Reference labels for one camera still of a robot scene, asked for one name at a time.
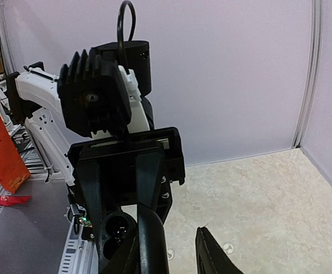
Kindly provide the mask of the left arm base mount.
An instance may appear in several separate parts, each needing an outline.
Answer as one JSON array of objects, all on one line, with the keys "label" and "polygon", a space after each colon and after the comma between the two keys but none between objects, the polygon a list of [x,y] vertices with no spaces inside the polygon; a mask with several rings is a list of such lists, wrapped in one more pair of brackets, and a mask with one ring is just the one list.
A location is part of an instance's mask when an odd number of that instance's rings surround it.
[{"label": "left arm base mount", "polygon": [[77,204],[73,194],[67,195],[69,206],[66,212],[66,218],[72,225],[72,232],[82,240],[94,241],[93,226],[87,217],[86,209]]}]

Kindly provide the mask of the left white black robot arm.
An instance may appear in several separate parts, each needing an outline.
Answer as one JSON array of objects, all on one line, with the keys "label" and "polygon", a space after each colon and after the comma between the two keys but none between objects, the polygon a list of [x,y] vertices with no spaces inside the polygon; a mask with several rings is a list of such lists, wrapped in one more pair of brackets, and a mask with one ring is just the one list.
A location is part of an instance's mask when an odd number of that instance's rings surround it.
[{"label": "left white black robot arm", "polygon": [[86,210],[96,241],[163,225],[170,185],[185,181],[181,135],[155,128],[150,93],[146,41],[76,52],[59,75],[37,62],[7,79],[14,116],[63,175],[74,216]]}]

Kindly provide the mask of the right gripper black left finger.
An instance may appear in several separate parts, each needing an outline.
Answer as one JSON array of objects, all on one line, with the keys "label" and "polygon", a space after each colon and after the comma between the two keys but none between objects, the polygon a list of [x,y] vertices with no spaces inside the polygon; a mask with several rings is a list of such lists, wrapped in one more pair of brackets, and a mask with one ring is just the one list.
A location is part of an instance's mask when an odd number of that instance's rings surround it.
[{"label": "right gripper black left finger", "polygon": [[140,215],[137,227],[99,273],[169,273],[163,223],[152,214]]}]

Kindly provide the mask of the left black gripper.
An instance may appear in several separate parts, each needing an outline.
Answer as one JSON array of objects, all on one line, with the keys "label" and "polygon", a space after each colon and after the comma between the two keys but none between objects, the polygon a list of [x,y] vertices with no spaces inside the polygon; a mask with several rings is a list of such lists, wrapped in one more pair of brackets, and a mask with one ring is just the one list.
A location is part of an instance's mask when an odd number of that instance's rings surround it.
[{"label": "left black gripper", "polygon": [[186,178],[181,135],[175,127],[73,144],[68,152],[75,185],[93,226],[95,241],[102,241],[103,219],[121,206],[137,203],[141,214],[161,223],[169,213],[170,184]]}]

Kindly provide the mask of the black earbud charging case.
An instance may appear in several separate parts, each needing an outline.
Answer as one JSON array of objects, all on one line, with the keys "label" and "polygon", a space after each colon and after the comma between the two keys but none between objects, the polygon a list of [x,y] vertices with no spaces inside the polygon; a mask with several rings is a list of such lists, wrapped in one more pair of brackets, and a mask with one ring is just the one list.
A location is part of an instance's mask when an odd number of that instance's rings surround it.
[{"label": "black earbud charging case", "polygon": [[107,215],[100,223],[98,233],[98,264],[104,267],[122,245],[137,223],[128,213],[118,211]]}]

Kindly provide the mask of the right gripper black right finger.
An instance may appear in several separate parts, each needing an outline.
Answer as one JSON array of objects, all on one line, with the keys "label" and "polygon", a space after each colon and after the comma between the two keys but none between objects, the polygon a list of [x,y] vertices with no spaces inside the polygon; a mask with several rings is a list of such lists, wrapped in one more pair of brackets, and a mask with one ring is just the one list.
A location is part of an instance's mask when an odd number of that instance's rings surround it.
[{"label": "right gripper black right finger", "polygon": [[206,227],[198,227],[195,237],[197,273],[243,274],[225,254]]}]

